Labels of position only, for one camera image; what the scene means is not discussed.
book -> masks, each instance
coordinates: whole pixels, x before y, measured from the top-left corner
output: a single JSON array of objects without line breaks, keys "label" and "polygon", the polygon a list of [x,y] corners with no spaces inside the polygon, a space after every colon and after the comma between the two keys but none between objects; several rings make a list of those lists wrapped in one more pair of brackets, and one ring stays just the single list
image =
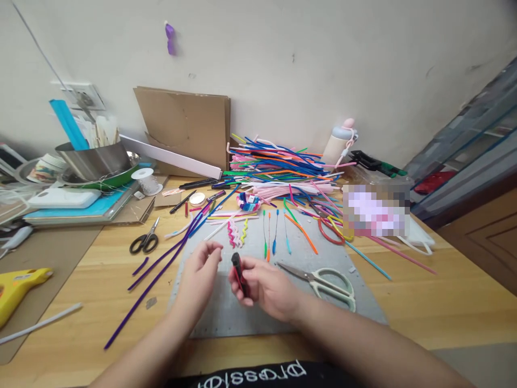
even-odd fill
[{"label": "book", "polygon": [[108,223],[116,217],[138,187],[138,181],[131,181],[103,193],[85,209],[40,209],[27,214],[23,219],[34,226]]}]

wooden cabinet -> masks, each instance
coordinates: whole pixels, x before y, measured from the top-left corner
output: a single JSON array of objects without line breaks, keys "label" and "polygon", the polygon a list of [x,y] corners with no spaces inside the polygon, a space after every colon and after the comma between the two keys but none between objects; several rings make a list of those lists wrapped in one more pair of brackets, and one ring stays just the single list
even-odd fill
[{"label": "wooden cabinet", "polygon": [[517,295],[517,189],[458,218],[437,233]]}]

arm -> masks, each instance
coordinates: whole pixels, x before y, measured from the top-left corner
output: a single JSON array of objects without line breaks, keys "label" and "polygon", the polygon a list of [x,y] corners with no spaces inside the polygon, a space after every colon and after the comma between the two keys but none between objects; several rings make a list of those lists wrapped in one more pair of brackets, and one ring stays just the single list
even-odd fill
[{"label": "arm", "polygon": [[174,356],[212,295],[221,249],[222,245],[214,241],[198,245],[185,262],[171,311],[90,387],[144,388],[158,386],[167,378]]},{"label": "arm", "polygon": [[269,315],[290,322],[318,343],[334,364],[367,386],[472,387],[454,369],[413,341],[359,314],[298,290],[280,269],[242,258],[251,297],[244,298],[235,275],[232,291],[242,305],[258,303]]}]

hand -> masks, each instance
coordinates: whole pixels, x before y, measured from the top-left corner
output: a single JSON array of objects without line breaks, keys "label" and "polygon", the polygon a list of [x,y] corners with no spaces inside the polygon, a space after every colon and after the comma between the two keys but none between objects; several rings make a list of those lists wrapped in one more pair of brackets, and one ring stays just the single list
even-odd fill
[{"label": "hand", "polygon": [[221,249],[218,242],[202,241],[185,262],[174,306],[192,320],[192,325],[197,323],[212,295],[217,267],[222,260]]},{"label": "hand", "polygon": [[285,273],[264,260],[241,257],[241,261],[242,277],[248,286],[249,297],[244,297],[234,271],[228,275],[232,292],[238,301],[247,307],[258,302],[273,318],[282,322],[292,321],[298,311],[302,292],[289,281]]}]

wooden table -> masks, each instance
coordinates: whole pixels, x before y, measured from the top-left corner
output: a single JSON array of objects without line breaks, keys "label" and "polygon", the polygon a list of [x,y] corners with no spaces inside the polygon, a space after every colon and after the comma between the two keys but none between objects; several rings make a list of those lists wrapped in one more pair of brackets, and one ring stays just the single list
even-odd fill
[{"label": "wooden table", "polygon": [[[187,181],[173,179],[167,187]],[[205,188],[200,191],[215,193]],[[230,199],[225,209],[233,208],[236,205]],[[145,225],[110,226],[102,230],[42,319],[77,302],[84,304],[83,309],[31,334],[13,361],[0,366],[0,386],[88,385],[153,327],[166,310],[179,259],[146,298],[156,297],[157,303],[149,309],[142,303],[111,348],[103,350],[144,285],[152,279],[147,278],[133,293],[126,291],[131,273],[144,258],[142,254],[131,256],[129,244],[147,233],[158,216],[159,236],[186,223],[183,211],[171,216],[168,209],[163,209],[154,210]],[[435,254],[426,257],[408,248],[404,251],[435,269],[437,276],[367,238],[356,238],[355,246],[392,276],[390,282],[347,249],[390,326],[427,349],[517,341],[517,298],[440,236],[424,228],[437,243]],[[177,239],[162,239],[150,260],[166,252]],[[155,268],[153,276],[163,264]],[[298,334],[192,340],[182,352],[182,362],[174,366],[181,375],[316,357]]]}]

